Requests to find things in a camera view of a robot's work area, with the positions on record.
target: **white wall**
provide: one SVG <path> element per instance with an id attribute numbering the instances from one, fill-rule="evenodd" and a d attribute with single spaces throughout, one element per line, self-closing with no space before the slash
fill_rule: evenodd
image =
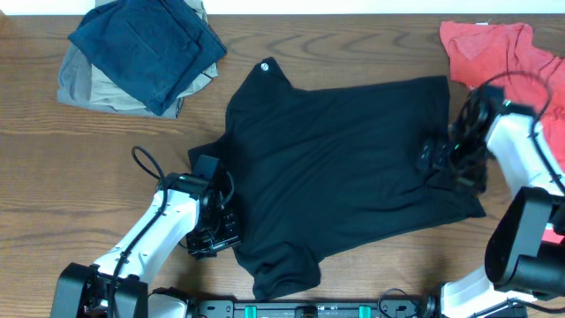
<path id="1" fill-rule="evenodd" d="M 565 0 L 204 0 L 209 14 L 565 13 Z M 0 0 L 6 14 L 85 14 L 94 0 Z"/>

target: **black t-shirt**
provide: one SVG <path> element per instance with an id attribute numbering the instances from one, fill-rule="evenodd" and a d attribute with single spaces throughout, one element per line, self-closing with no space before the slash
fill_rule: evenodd
<path id="1" fill-rule="evenodd" d="M 226 132 L 189 151 L 235 180 L 237 262 L 272 299 L 320 283 L 325 257 L 407 231 L 484 216 L 446 170 L 421 171 L 424 141 L 445 136 L 445 77 L 305 91 L 270 57 L 231 98 Z"/>

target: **blue denim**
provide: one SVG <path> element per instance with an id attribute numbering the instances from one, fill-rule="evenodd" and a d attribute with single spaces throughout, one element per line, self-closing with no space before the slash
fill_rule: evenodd
<path id="1" fill-rule="evenodd" d="M 69 40 L 116 85 L 160 116 L 226 54 L 183 0 L 119 0 L 91 10 Z"/>

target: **stack of folded clothes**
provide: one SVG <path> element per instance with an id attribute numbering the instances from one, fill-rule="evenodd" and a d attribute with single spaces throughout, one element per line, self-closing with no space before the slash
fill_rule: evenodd
<path id="1" fill-rule="evenodd" d="M 69 40 L 59 102 L 148 117 L 176 118 L 226 54 L 201 0 L 96 0 Z"/>

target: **wooden table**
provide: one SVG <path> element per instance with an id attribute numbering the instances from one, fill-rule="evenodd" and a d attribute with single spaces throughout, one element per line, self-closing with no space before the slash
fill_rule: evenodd
<path id="1" fill-rule="evenodd" d="M 438 28 L 448 19 L 528 22 L 537 46 L 565 55 L 562 16 L 212 16 L 229 48 L 221 75 L 185 100 L 180 119 L 163 120 L 57 103 L 66 36 L 80 17 L 9 17 L 0 26 L 0 316 L 49 315 L 69 262 L 91 264 L 152 200 L 154 179 L 133 162 L 131 147 L 147 148 L 165 171 L 190 170 L 186 150 L 222 134 L 226 104 L 262 58 L 275 57 L 304 89 L 447 75 Z M 450 89 L 453 117 L 466 91 L 458 83 Z M 391 287 L 421 293 L 466 275 L 482 264 L 511 201 L 495 163 L 489 177 L 481 198 L 488 217 L 329 257 L 321 285 L 287 299 L 376 299 Z M 151 287 L 252 299 L 252 283 L 230 250 L 195 262 L 176 249 Z"/>

